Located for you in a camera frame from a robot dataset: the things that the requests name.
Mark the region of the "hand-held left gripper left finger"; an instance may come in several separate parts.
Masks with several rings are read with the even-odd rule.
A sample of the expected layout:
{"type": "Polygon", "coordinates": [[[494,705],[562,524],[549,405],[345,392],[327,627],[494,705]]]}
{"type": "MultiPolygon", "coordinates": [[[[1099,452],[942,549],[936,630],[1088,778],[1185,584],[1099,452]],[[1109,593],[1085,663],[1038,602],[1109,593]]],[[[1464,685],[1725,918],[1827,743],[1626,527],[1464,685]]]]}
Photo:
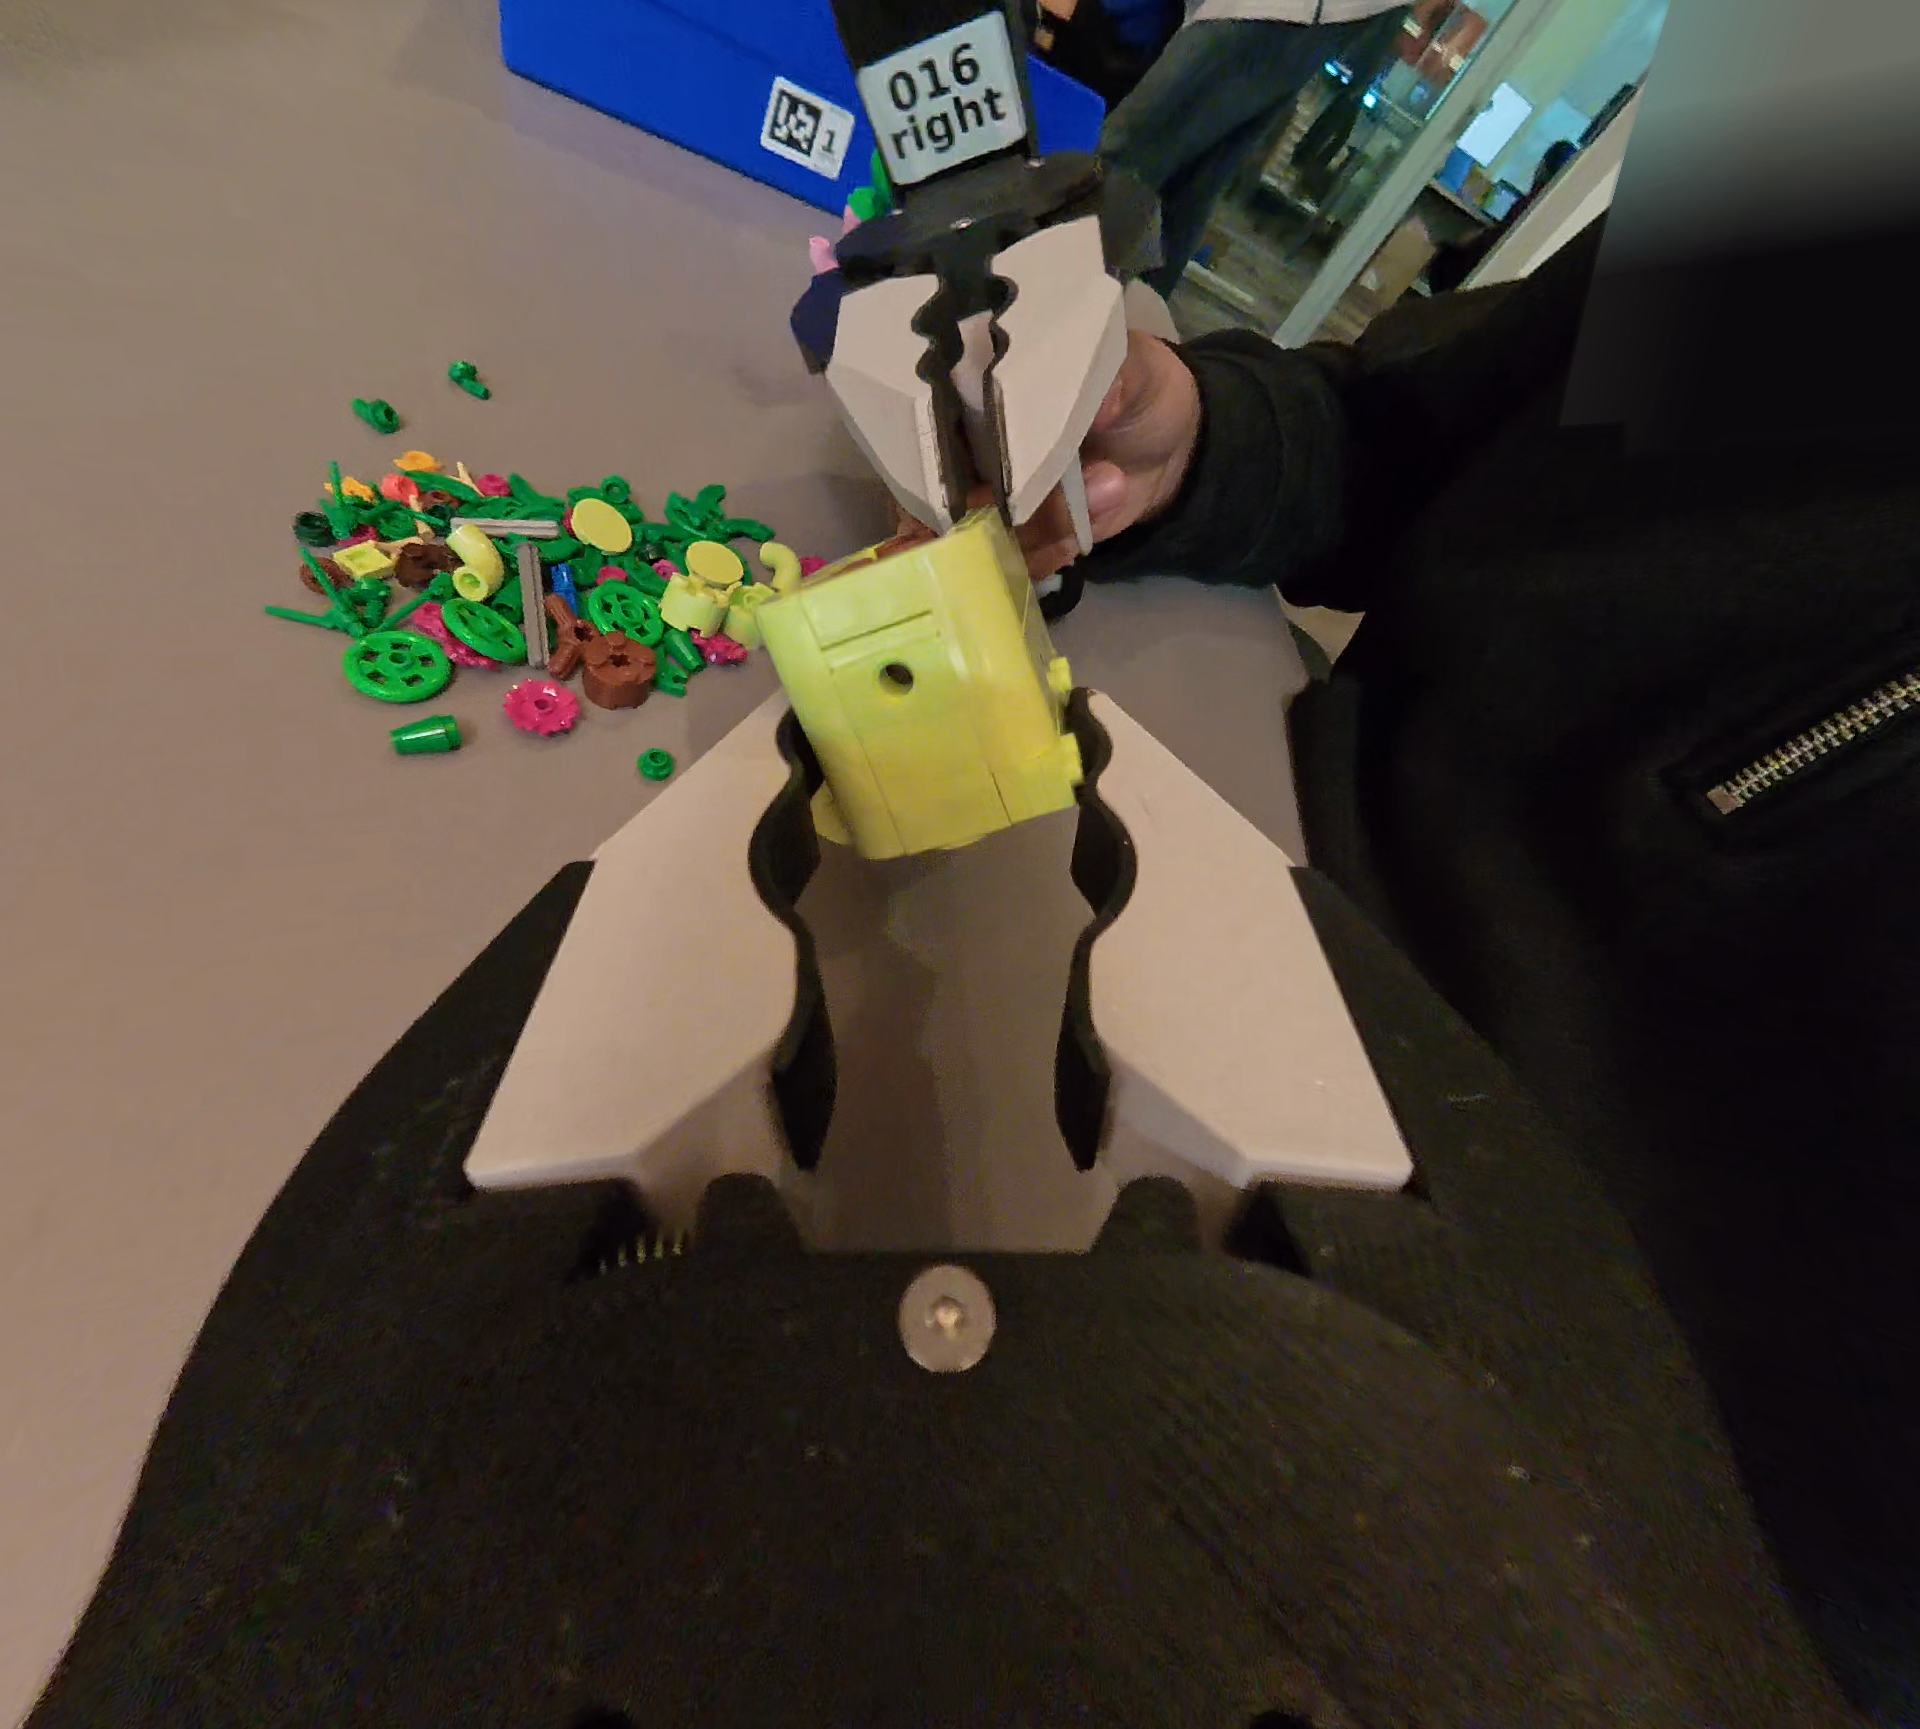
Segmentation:
{"type": "Polygon", "coordinates": [[[595,853],[491,1105],[472,1189],[626,1182],[689,1220],[712,1180],[817,1168],[835,1056],[797,900],[812,758],[772,695],[595,853]]]}

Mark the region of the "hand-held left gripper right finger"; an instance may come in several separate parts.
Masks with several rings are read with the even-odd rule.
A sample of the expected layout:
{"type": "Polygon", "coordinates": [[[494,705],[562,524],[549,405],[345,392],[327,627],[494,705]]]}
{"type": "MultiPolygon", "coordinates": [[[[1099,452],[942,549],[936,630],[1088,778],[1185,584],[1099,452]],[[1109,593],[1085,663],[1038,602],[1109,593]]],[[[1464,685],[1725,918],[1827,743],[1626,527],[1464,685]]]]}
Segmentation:
{"type": "Polygon", "coordinates": [[[1411,1152],[1302,891],[1302,869],[1101,691],[1083,775],[1054,1061],[1067,1159],[1185,1185],[1228,1219],[1262,1185],[1398,1195],[1411,1152]]]}

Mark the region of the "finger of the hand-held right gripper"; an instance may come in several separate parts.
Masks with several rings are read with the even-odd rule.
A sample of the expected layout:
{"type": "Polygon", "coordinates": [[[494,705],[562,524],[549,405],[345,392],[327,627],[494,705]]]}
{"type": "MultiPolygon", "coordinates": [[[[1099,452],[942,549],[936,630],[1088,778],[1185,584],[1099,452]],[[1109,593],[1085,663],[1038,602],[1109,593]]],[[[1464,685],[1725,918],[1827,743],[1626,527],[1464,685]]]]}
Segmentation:
{"type": "Polygon", "coordinates": [[[827,390],[900,509],[947,529],[968,506],[968,438],[952,379],[957,328],[937,273],[850,286],[837,303],[827,390]]]}
{"type": "Polygon", "coordinates": [[[1124,286],[1085,213],[997,250],[984,294],[959,322],[962,426],[973,477],[1022,525],[1077,461],[1125,359],[1124,286]]]}

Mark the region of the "lime toy brick pot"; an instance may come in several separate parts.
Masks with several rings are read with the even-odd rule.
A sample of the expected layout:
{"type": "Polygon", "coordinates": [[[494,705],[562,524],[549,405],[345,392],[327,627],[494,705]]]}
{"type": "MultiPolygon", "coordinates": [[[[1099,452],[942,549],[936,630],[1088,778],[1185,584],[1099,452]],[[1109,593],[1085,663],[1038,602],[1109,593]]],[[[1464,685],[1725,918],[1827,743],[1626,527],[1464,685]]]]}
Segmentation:
{"type": "Polygon", "coordinates": [[[835,842],[872,861],[953,853],[1076,803],[1072,671],[993,509],[823,565],[756,623],[835,842]]]}

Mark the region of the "person's right forearm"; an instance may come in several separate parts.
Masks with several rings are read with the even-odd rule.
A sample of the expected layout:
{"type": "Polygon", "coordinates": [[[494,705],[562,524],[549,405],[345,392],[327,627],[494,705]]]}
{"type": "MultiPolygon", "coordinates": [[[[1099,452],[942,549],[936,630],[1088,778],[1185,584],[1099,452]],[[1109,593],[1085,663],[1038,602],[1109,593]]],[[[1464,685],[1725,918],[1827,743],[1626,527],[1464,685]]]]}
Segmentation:
{"type": "Polygon", "coordinates": [[[1300,349],[1251,330],[1174,344],[1201,399],[1185,484],[1163,519],[1174,580],[1364,612],[1395,533],[1390,452],[1442,410],[1450,345],[1431,323],[1392,322],[1300,349]]]}

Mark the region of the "person's right hand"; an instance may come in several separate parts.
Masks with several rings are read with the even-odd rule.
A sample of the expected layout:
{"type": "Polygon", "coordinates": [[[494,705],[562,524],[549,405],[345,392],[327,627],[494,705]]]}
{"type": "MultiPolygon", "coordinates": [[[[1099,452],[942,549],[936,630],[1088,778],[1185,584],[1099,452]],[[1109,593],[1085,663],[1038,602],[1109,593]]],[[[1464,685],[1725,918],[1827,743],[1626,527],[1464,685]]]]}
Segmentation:
{"type": "Polygon", "coordinates": [[[1179,576],[1165,518],[1185,487],[1200,426],[1201,399],[1185,357],[1161,336],[1130,330],[1076,452],[1083,525],[1060,482],[1015,529],[1031,584],[1047,589],[1081,555],[1091,555],[1096,582],[1179,576]]]}

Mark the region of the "pile of small toy pieces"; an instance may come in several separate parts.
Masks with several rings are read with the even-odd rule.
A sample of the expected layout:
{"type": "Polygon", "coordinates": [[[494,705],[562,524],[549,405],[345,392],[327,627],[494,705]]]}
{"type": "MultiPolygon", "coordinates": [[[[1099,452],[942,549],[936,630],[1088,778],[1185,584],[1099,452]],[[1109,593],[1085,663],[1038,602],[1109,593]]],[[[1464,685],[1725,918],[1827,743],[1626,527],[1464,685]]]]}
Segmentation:
{"type": "Polygon", "coordinates": [[[249,638],[217,678],[233,787],[316,821],[495,824],[531,771],[575,807],[622,763],[645,803],[740,720],[776,728],[756,606],[852,543],[866,489],[795,373],[663,390],[590,405],[504,357],[397,404],[276,382],[222,582],[246,608],[300,568],[222,623],[249,638]]]}

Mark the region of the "person's black jacket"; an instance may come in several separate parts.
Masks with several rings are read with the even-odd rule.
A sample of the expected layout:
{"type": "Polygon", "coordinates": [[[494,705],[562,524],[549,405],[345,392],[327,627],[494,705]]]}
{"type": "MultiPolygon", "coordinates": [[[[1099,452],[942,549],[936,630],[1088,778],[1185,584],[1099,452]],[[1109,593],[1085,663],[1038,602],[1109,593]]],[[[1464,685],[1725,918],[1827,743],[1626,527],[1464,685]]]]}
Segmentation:
{"type": "Polygon", "coordinates": [[[1452,345],[1302,800],[1641,1245],[1765,1539],[1916,1725],[1916,420],[1728,263],[1378,322],[1452,345]]]}

